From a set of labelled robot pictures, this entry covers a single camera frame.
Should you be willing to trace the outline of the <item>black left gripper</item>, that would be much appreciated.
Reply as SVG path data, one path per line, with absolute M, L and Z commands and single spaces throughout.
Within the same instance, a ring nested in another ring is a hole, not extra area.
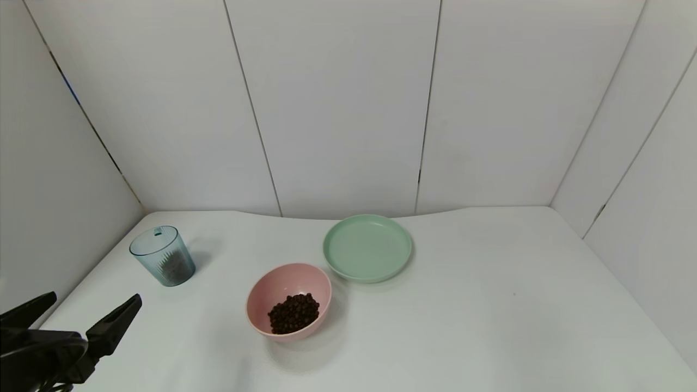
M 47 292 L 1 315 L 2 391 L 68 391 L 84 384 L 94 373 L 93 358 L 114 354 L 142 307 L 135 293 L 85 335 L 28 329 L 56 302 L 57 294 Z

